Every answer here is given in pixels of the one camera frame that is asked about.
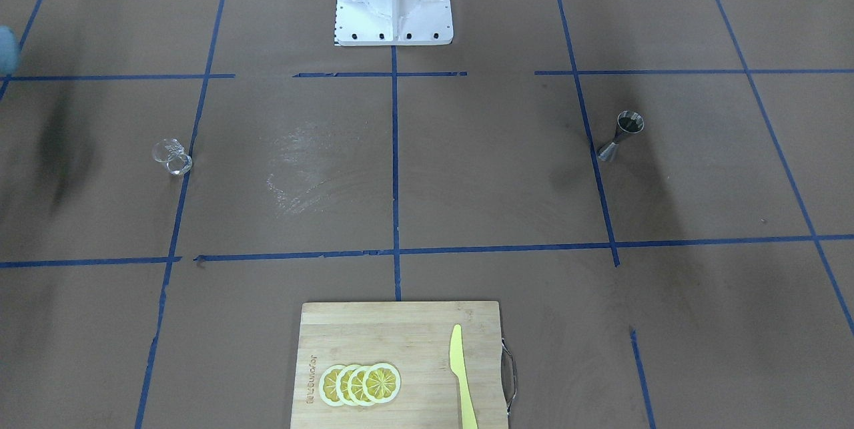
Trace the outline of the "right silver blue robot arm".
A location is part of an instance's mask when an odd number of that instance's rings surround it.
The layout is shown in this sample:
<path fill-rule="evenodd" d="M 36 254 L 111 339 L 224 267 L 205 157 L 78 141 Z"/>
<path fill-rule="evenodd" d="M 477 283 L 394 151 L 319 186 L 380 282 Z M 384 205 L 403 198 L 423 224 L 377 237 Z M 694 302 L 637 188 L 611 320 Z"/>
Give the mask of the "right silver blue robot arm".
<path fill-rule="evenodd" d="M 2 76 L 13 74 L 19 66 L 19 41 L 12 28 L 0 26 L 0 70 Z"/>

